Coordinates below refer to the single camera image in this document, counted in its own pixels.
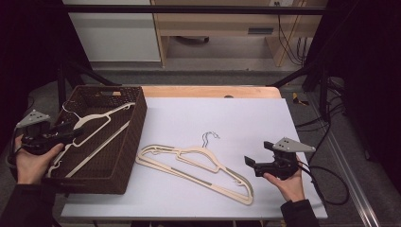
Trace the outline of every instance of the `hand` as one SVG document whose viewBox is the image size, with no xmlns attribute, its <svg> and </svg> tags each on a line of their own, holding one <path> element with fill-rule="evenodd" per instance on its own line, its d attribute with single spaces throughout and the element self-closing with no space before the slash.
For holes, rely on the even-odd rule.
<svg viewBox="0 0 401 227">
<path fill-rule="evenodd" d="M 277 186 L 286 201 L 296 202 L 305 199 L 304 187 L 302 183 L 302 170 L 300 168 L 298 168 L 294 175 L 284 181 L 277 179 L 269 173 L 263 174 L 263 177 L 266 178 L 270 183 Z"/>
<path fill-rule="evenodd" d="M 21 138 L 15 138 L 16 148 L 21 146 Z M 57 144 L 43 155 L 34 155 L 24 149 L 17 153 L 16 164 L 18 171 L 18 184 L 41 184 L 42 176 L 46 172 L 49 163 L 63 148 L 63 144 Z"/>
</svg>

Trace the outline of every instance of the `woven basket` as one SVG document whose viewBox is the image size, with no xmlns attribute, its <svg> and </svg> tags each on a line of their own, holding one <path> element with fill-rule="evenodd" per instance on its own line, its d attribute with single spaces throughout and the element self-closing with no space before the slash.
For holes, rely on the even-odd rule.
<svg viewBox="0 0 401 227">
<path fill-rule="evenodd" d="M 52 171 L 51 178 L 44 179 L 56 185 L 64 193 L 124 194 L 130 179 L 132 166 L 144 126 L 147 103 L 141 87 L 77 86 L 60 112 L 56 124 L 71 122 L 71 130 L 78 116 L 104 114 L 127 102 L 135 102 L 127 110 L 110 115 L 111 121 L 82 146 L 65 152 L 59 168 Z M 82 142 L 107 122 L 106 117 L 93 119 L 82 127 L 84 134 L 77 137 Z M 65 176 L 83 159 L 111 137 L 118 129 L 130 124 L 108 143 L 97 155 L 71 178 Z"/>
</svg>

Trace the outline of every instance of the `metal hanger hook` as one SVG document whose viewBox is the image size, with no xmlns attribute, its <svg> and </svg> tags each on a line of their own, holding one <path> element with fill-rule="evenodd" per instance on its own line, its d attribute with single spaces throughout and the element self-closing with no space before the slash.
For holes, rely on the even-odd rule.
<svg viewBox="0 0 401 227">
<path fill-rule="evenodd" d="M 62 103 L 62 105 L 61 105 L 61 106 L 62 106 L 62 109 L 63 109 L 65 112 L 70 113 L 70 114 L 74 114 L 77 118 L 80 118 L 80 116 L 79 116 L 77 113 L 71 112 L 71 111 L 67 111 L 67 109 L 65 109 L 64 105 L 65 105 L 67 102 L 74 102 L 74 101 L 69 101 L 69 100 L 65 101 L 65 102 Z"/>
<path fill-rule="evenodd" d="M 216 139 L 219 139 L 219 138 L 220 138 L 220 137 L 218 136 L 218 134 L 215 133 L 214 131 L 205 132 L 205 133 L 203 134 L 203 136 L 202 136 L 202 139 L 203 139 L 203 145 L 202 145 L 202 147 L 203 147 L 203 148 L 206 148 L 207 144 L 209 143 L 209 141 L 208 141 L 208 139 L 207 139 L 207 135 L 208 135 L 208 134 L 213 134 L 213 136 L 214 136 Z"/>
</svg>

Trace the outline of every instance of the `table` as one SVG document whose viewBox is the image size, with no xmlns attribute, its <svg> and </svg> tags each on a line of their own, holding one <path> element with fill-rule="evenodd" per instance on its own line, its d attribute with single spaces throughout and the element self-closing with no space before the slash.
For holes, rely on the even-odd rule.
<svg viewBox="0 0 401 227">
<path fill-rule="evenodd" d="M 182 148 L 201 145 L 199 132 L 216 129 L 220 139 L 210 139 L 207 148 L 221 163 L 251 182 L 253 203 L 244 205 L 196 183 L 135 163 L 126 194 L 70 195 L 61 214 L 63 217 L 124 220 L 282 218 L 279 207 L 285 201 L 281 194 L 263 178 L 254 177 L 253 169 L 246 166 L 243 159 L 247 155 L 258 162 L 272 162 L 272 153 L 263 149 L 263 140 L 278 141 L 283 134 L 298 139 L 287 103 L 280 98 L 276 88 L 144 86 L 143 89 L 148 113 L 139 148 L 149 143 Z M 222 98 L 227 95 L 235 98 Z M 193 116 L 198 114 L 204 118 L 194 121 Z M 244 119 L 244 115 L 253 117 Z M 264 115 L 276 125 L 274 130 L 266 130 L 265 122 L 261 122 Z M 305 162 L 305 156 L 302 153 L 299 156 Z M 305 174 L 304 185 L 316 216 L 327 218 L 322 202 Z"/>
</svg>

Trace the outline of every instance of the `person's left hand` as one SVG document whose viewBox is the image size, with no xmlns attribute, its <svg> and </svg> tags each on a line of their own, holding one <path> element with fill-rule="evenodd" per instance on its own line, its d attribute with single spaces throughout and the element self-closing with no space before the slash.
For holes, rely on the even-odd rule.
<svg viewBox="0 0 401 227">
<path fill-rule="evenodd" d="M 21 138 L 15 138 L 16 148 L 21 146 Z M 18 184 L 41 184 L 42 177 L 49 163 L 60 153 L 63 144 L 57 144 L 43 155 L 34 155 L 24 149 L 20 149 L 16 156 L 18 171 Z"/>
</svg>

